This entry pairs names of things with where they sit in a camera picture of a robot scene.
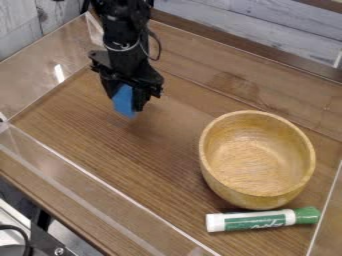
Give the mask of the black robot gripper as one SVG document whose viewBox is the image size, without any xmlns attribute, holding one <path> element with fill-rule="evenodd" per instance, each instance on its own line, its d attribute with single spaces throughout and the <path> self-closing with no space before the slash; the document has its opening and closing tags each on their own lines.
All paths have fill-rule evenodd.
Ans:
<svg viewBox="0 0 342 256">
<path fill-rule="evenodd" d="M 163 76 L 149 65 L 147 58 L 139 59 L 131 54 L 123 56 L 105 50 L 89 51 L 88 58 L 108 98 L 116 95 L 121 83 L 131 85 L 133 111 L 141 112 L 151 96 L 160 97 L 164 83 Z"/>
</svg>

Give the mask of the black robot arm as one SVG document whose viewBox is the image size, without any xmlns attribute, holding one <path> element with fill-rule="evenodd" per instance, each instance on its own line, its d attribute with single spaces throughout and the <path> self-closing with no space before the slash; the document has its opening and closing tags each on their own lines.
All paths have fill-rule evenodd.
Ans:
<svg viewBox="0 0 342 256">
<path fill-rule="evenodd" d="M 89 0 L 101 22 L 104 49 L 91 51 L 91 69 L 113 109 L 127 117 L 159 98 L 164 78 L 149 61 L 157 61 L 161 43 L 148 28 L 153 0 Z"/>
</svg>

